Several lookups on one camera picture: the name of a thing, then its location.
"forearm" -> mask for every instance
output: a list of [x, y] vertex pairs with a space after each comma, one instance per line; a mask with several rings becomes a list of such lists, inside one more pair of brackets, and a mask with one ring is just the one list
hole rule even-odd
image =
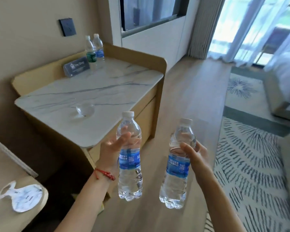
[[97, 174], [99, 179], [97, 180], [94, 174], [90, 176], [55, 232], [89, 232], [92, 230], [110, 183], [105, 176]]
[[213, 176], [201, 186], [215, 232], [245, 232], [217, 179]]

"gray table sign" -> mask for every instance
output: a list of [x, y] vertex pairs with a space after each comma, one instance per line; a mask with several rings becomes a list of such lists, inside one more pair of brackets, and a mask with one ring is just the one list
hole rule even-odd
[[79, 58], [77, 60], [74, 60], [70, 63], [67, 63], [63, 66], [63, 70], [66, 76], [70, 78], [89, 69], [90, 69], [90, 66], [89, 66], [86, 56]]

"green bottle label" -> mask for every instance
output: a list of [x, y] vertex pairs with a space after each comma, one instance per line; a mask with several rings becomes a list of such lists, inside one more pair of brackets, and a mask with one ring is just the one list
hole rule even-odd
[[97, 56], [96, 56], [96, 53], [95, 52], [88, 52], [86, 54], [86, 56], [87, 56], [88, 62], [90, 62], [90, 63], [97, 62]]

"red string bracelet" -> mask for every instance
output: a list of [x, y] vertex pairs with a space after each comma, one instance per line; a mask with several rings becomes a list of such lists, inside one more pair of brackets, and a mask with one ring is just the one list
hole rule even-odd
[[95, 168], [95, 170], [93, 171], [93, 173], [95, 174], [95, 176], [96, 176], [97, 179], [99, 179], [99, 177], [98, 177], [96, 171], [102, 173], [104, 176], [106, 176], [107, 178], [111, 179], [112, 181], [115, 181], [115, 179], [116, 179], [115, 176], [112, 175], [110, 172], [105, 172], [103, 170], [100, 170], [100, 169]]

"rug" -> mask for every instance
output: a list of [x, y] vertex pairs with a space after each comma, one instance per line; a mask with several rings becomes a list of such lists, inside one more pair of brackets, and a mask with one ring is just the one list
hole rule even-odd
[[[214, 174], [248, 232], [290, 231], [290, 200], [279, 138], [290, 121], [271, 116], [263, 73], [233, 67]], [[207, 213], [205, 232], [213, 232]]]

